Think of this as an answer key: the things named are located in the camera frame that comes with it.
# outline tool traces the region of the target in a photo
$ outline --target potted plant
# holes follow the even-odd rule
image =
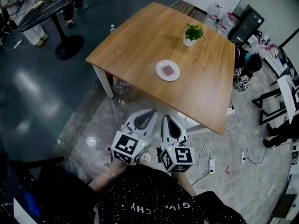
[[[204,37],[204,32],[199,25],[190,25],[187,24],[188,28],[185,31],[184,35],[184,45],[187,47],[192,46],[197,39]]]

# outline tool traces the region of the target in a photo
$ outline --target white shoe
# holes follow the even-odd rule
[[[72,19],[66,20],[66,25],[67,25],[67,26],[70,26],[70,25],[72,25],[72,24],[74,24],[74,22],[73,22]]]
[[[139,159],[139,162],[145,162],[147,165],[149,165],[150,163],[150,159],[151,159],[151,156],[150,156],[150,153],[149,152],[145,152]]]

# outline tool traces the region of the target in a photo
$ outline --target black table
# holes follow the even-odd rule
[[[19,24],[18,31],[27,31],[40,24],[49,17],[53,20],[59,35],[61,43],[56,47],[55,57],[58,60],[67,60],[76,55],[84,45],[84,38],[79,35],[67,37],[56,16],[56,13],[62,10],[66,5],[75,0],[56,0],[52,2],[45,1],[41,6],[28,12]]]
[[[293,100],[296,101],[296,97],[295,97],[296,91],[295,89],[292,87],[292,96],[293,96]],[[260,109],[263,108],[263,100],[267,99],[269,97],[275,96],[278,97],[279,95],[281,95],[281,91],[280,88],[270,91],[268,93],[265,93],[263,95],[261,95],[259,98],[252,100],[252,102],[259,107]],[[296,107],[296,111],[299,109],[299,103],[295,102],[295,107]],[[266,112],[265,110],[261,110],[260,112],[260,125],[266,124],[268,122],[270,122],[273,119],[276,119],[277,117],[283,115],[287,113],[286,107],[285,105],[283,105],[281,108],[277,109],[276,111],[273,111],[271,113]]]

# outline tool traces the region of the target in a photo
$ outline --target water bottle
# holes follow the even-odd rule
[[[228,13],[227,16],[224,16],[221,23],[219,23],[217,31],[224,36],[228,36],[230,30],[235,26],[235,18],[232,14]]]
[[[220,10],[221,10],[220,8],[222,8],[222,7],[220,7],[217,2],[215,3],[215,5],[212,4],[210,6],[209,12],[206,15],[206,19],[210,22],[215,23],[220,14]]]
[[[113,33],[115,30],[116,30],[116,29],[115,29],[114,25],[113,25],[113,24],[111,24],[110,33]]]

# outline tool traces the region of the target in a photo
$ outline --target white plate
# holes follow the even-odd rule
[[[173,69],[174,73],[170,76],[166,76],[164,74],[164,72],[162,71],[162,67],[164,66],[167,66],[167,65],[170,65],[171,68]],[[180,75],[180,71],[179,71],[179,67],[177,64],[175,64],[174,62],[172,61],[169,61],[169,60],[164,60],[164,61],[160,61],[158,62],[157,66],[156,66],[156,72],[158,74],[158,76],[163,79],[163,80],[166,80],[166,81],[174,81],[174,80],[177,80],[179,78],[179,75]]]

